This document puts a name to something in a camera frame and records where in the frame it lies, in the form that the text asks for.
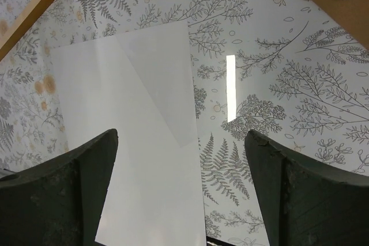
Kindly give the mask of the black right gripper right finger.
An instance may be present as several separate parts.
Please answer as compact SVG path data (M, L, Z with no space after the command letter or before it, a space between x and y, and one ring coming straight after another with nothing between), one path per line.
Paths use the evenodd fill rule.
M368 177L324 164L259 131L244 140L270 245L368 245Z

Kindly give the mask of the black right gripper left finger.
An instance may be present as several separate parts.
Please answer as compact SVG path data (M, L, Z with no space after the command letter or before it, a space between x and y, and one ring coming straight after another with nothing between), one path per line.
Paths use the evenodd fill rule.
M99 245L118 132L1 178L1 245Z

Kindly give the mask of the floral patterned table mat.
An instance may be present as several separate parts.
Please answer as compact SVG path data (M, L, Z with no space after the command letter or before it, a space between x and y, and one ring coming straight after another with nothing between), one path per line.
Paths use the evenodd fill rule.
M243 137L368 174L368 51L311 0L54 0L1 62L1 167L69 148L53 48L189 27L208 236L268 245Z

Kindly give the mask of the white photo paper sheet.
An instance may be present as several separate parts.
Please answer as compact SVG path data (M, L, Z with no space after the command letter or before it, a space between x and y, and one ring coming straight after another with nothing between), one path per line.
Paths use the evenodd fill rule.
M118 132L96 241L205 245L187 24L55 48L51 60L69 147Z

